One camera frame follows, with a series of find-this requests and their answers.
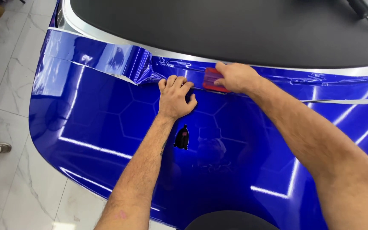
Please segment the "hand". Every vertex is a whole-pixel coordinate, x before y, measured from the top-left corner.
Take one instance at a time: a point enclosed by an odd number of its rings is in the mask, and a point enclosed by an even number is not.
[[[224,86],[229,91],[236,93],[247,93],[247,91],[256,86],[261,79],[264,79],[249,65],[239,63],[225,65],[219,61],[215,69],[217,69],[224,78],[216,80],[214,85]]]
[[[160,88],[160,109],[158,116],[171,118],[176,121],[178,118],[189,114],[197,105],[196,95],[192,94],[190,102],[185,101],[185,95],[188,93],[194,83],[187,81],[183,76],[171,75],[168,80],[159,81]]]

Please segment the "glossy blue car body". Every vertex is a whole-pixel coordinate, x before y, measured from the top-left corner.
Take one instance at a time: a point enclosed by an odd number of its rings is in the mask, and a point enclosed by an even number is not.
[[[195,82],[198,106],[171,131],[151,219],[184,229],[202,214],[239,210],[282,230],[327,229],[313,178],[260,108],[243,95],[202,89],[203,71],[213,66],[50,29],[29,107],[33,143],[61,173],[108,198],[158,111],[154,82],[186,76]],[[368,99],[368,76],[257,71],[300,100]],[[368,104],[308,106],[368,154]],[[185,124],[187,151],[173,147]]]

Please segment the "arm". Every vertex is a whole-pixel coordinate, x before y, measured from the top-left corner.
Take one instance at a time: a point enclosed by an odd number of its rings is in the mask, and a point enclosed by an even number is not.
[[[217,63],[216,81],[251,97],[313,176],[331,230],[368,229],[368,156],[327,119],[248,65]]]
[[[151,198],[167,137],[174,122],[197,105],[194,94],[188,104],[185,101],[192,86],[183,76],[159,82],[160,110],[117,181],[95,230],[148,230]]]

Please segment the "white tile floor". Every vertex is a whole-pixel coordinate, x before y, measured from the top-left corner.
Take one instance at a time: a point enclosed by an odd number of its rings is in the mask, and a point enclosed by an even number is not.
[[[0,230],[92,230],[106,201],[50,166],[29,136],[28,106],[56,0],[8,0],[0,19]],[[152,230],[172,228],[156,222]]]

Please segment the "red squeegee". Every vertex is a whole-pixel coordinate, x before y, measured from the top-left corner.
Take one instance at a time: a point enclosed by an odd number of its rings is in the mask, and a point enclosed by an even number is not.
[[[218,91],[218,92],[231,92],[226,89],[224,86],[215,86],[214,81],[217,79],[224,78],[218,70],[214,68],[206,68],[205,75],[204,75],[204,82],[202,86],[207,90]]]

